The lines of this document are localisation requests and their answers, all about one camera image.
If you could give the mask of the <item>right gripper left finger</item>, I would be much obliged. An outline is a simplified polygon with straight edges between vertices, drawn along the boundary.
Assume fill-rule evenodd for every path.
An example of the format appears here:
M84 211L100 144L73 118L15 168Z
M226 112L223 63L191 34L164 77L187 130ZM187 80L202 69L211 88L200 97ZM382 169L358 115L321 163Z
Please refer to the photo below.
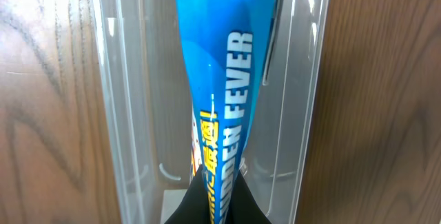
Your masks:
M183 200L165 224L210 224L208 196L202 166L197 170Z

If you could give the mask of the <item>blue medicine box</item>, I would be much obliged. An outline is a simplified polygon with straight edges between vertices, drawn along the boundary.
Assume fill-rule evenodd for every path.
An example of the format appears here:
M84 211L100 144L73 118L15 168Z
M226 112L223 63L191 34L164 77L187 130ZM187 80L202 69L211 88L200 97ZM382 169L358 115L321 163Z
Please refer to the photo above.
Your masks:
M176 0L211 223L224 223L256 110L277 0Z

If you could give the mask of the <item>clear plastic container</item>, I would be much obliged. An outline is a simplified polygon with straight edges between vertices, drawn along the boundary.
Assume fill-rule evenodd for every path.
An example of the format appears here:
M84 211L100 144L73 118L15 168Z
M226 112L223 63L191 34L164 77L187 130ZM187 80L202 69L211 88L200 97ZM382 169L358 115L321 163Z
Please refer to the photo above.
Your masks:
M293 223L329 0L92 0L124 223L164 223L192 181L210 223L246 182Z

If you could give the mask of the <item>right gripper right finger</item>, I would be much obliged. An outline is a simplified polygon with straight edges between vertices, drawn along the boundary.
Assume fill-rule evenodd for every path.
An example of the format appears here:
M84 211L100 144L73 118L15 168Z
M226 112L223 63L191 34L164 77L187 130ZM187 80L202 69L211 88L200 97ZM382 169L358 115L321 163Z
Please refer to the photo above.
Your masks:
M233 187L226 224L271 224L257 205L239 172Z

